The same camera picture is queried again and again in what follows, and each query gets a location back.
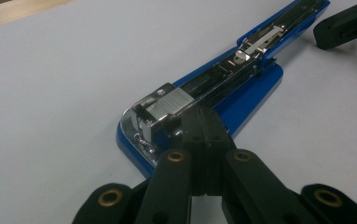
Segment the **black object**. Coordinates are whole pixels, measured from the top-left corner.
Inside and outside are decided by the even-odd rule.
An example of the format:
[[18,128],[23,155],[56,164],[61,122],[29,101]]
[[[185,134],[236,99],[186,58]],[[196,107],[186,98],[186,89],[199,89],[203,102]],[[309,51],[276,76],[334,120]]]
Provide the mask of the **black object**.
[[357,5],[329,17],[314,28],[320,49],[332,49],[357,38]]
[[236,149],[211,109],[186,111],[182,124],[179,148],[161,155],[150,179],[96,189],[74,224],[189,223],[191,196],[203,194],[222,196],[230,224],[357,224],[357,203],[320,184],[290,191],[253,152]]

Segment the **white table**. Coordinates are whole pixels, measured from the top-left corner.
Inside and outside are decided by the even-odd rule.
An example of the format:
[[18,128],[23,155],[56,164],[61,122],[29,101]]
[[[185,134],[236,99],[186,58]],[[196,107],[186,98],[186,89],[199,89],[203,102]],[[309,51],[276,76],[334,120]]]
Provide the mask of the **white table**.
[[[76,0],[1,25],[0,223],[70,223],[99,186],[142,182],[116,144],[122,112],[290,2]],[[357,202],[357,40],[323,51],[310,28],[277,58],[282,84],[237,146],[289,189]],[[195,198],[192,223],[226,223],[220,198]]]

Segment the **tabletop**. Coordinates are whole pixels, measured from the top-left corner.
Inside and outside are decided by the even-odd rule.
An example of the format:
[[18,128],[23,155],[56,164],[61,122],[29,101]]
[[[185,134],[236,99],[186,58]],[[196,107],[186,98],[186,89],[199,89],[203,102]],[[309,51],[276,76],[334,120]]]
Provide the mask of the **tabletop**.
[[[290,2],[75,0],[0,25],[0,223],[70,223],[99,186],[144,181],[117,147],[124,110]],[[287,188],[357,202],[357,39],[325,51],[312,29],[276,56],[282,83],[234,140]],[[194,198],[191,219],[227,223],[218,197]]]

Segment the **blue stapler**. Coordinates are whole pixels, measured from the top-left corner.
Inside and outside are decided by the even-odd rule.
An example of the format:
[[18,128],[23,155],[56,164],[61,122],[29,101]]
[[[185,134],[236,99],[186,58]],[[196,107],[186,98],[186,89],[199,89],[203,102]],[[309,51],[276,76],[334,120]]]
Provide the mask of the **blue stapler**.
[[117,143],[145,177],[160,154],[180,141],[180,117],[198,105],[214,109],[230,135],[242,126],[281,82],[274,56],[308,29],[327,0],[296,0],[237,40],[237,46],[128,108]]

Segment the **wooden floor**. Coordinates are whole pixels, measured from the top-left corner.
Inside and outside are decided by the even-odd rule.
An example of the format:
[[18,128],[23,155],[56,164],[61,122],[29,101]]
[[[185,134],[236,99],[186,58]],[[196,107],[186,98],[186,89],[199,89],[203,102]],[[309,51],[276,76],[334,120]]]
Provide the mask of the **wooden floor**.
[[12,0],[0,4],[0,25],[73,0]]

